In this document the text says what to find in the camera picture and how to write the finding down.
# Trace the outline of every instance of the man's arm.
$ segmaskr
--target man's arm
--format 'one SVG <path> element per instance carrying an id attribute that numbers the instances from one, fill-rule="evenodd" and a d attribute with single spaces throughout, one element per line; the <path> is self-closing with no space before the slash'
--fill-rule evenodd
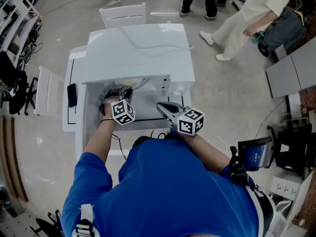
<path id="1" fill-rule="evenodd" d="M 104 111 L 104 118 L 112 118 L 111 104 L 105 104 Z M 84 152 L 98 156 L 105 163 L 111 148 L 111 139 L 115 124 L 115 120 L 103 121 L 88 141 Z"/>
<path id="2" fill-rule="evenodd" d="M 243 32 L 246 36 L 251 37 L 254 35 L 262 26 L 265 26 L 269 24 L 270 22 L 276 20 L 278 18 L 278 15 L 276 15 L 272 10 L 270 10 L 266 15 L 264 15 L 261 19 L 259 19 L 257 22 L 249 25 Z"/>
<path id="3" fill-rule="evenodd" d="M 181 136 L 207 170 L 220 173 L 229 164 L 230 160 L 226 155 L 208 144 L 199 135 L 193 137 L 181 134 Z"/>

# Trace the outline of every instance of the blue shirt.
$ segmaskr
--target blue shirt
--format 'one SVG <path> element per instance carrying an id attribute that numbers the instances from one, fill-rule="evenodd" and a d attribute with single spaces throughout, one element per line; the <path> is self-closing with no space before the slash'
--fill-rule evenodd
<path id="1" fill-rule="evenodd" d="M 102 237 L 257 237 L 258 216 L 245 187 L 207 171 L 182 142 L 151 139 L 135 147 L 118 178 L 112 188 L 101 159 L 82 154 L 61 218 L 66 237 L 87 203 Z"/>

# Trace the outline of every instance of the gray cabinet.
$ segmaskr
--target gray cabinet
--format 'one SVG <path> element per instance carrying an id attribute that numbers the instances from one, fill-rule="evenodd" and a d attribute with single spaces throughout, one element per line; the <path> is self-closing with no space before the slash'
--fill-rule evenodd
<path id="1" fill-rule="evenodd" d="M 266 69 L 273 98 L 316 84 L 316 37 Z"/>

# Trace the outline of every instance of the black and white marker cube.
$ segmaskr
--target black and white marker cube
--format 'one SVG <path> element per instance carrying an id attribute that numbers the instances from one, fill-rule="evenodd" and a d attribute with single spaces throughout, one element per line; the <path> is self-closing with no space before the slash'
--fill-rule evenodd
<path id="1" fill-rule="evenodd" d="M 196 133 L 202 129 L 204 125 L 205 114 L 198 109 L 192 108 L 186 113 L 183 113 L 178 117 L 178 132 L 196 135 Z"/>
<path id="2" fill-rule="evenodd" d="M 135 112 L 125 99 L 111 103 L 111 107 L 113 119 L 120 125 L 125 125 L 135 120 Z"/>

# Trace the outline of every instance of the cable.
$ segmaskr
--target cable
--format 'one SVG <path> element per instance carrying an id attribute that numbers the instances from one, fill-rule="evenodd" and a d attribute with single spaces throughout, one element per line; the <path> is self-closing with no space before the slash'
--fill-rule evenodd
<path id="1" fill-rule="evenodd" d="M 158 139 L 159 139 L 159 137 L 160 137 L 162 134 L 164 135 L 164 138 L 166 137 L 166 134 L 165 134 L 164 132 L 162 132 L 162 133 L 160 133 L 160 134 L 158 135 Z"/>
<path id="2" fill-rule="evenodd" d="M 37 50 L 37 51 L 35 52 L 35 51 L 34 51 L 35 48 L 37 48 L 39 45 L 41 45 L 40 48 L 39 48 L 39 50 Z M 38 53 L 38 52 L 41 50 L 42 47 L 43 47 L 43 42 L 39 43 L 36 47 L 34 47 L 33 53 Z"/>
<path id="3" fill-rule="evenodd" d="M 262 124 L 268 119 L 268 117 L 276 110 L 276 108 L 277 107 L 279 107 L 282 103 L 284 103 L 285 102 L 285 99 L 282 101 L 282 102 L 280 102 L 277 106 L 275 106 L 275 108 L 272 110 L 272 111 L 270 111 L 270 113 L 266 116 L 266 118 L 262 121 L 262 123 L 261 123 L 261 125 L 259 126 L 259 129 L 258 129 L 258 132 L 257 132 L 257 134 L 256 134 L 256 137 L 255 137 L 255 139 L 257 139 L 257 136 L 258 136 L 258 134 L 259 134 L 259 131 L 260 131 L 260 129 L 261 129 L 261 127 L 262 127 Z"/>
<path id="4" fill-rule="evenodd" d="M 226 155 L 229 157 L 229 159 L 232 158 L 232 156 L 228 153 L 226 142 L 225 142 L 221 137 L 219 137 L 218 135 L 216 135 L 216 136 L 213 138 L 211 145 L 213 146 L 213 142 L 214 142 L 214 140 L 215 140 L 216 137 L 219 138 L 219 139 L 225 144 Z"/>
<path id="5" fill-rule="evenodd" d="M 115 134 L 112 134 L 112 138 L 115 139 L 115 140 L 118 140 L 120 151 L 122 152 L 122 155 L 123 155 L 124 159 L 127 160 L 127 158 L 126 158 L 126 156 L 125 156 L 125 154 L 123 152 L 122 145 L 120 143 L 120 138 L 118 136 L 116 136 Z"/>
<path id="6" fill-rule="evenodd" d="M 178 49 L 182 49 L 182 50 L 191 50 L 194 48 L 194 46 L 189 46 L 189 47 L 182 47 L 182 46 L 178 46 L 178 45 L 153 45 L 153 46 L 141 46 L 136 44 L 126 33 L 126 31 L 122 28 L 122 27 L 118 27 L 118 29 L 121 31 L 121 33 L 126 37 L 126 39 L 128 40 L 128 42 L 131 43 L 132 46 L 134 46 L 134 48 L 136 49 L 156 49 L 156 48 L 160 48 L 160 47 L 174 47 L 174 48 L 178 48 Z"/>

